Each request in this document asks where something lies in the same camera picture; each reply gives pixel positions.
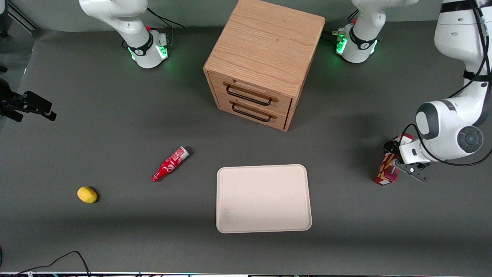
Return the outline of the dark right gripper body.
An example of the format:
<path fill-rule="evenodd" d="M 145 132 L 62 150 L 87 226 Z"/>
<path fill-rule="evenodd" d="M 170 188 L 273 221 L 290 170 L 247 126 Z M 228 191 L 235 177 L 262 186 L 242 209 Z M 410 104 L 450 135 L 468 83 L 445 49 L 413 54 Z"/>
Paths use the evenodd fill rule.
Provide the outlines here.
<path fill-rule="evenodd" d="M 0 109 L 1 112 L 5 112 L 8 110 L 15 110 L 15 104 L 17 104 L 17 96 L 18 94 L 15 93 L 10 89 L 10 86 L 7 81 L 0 79 Z"/>

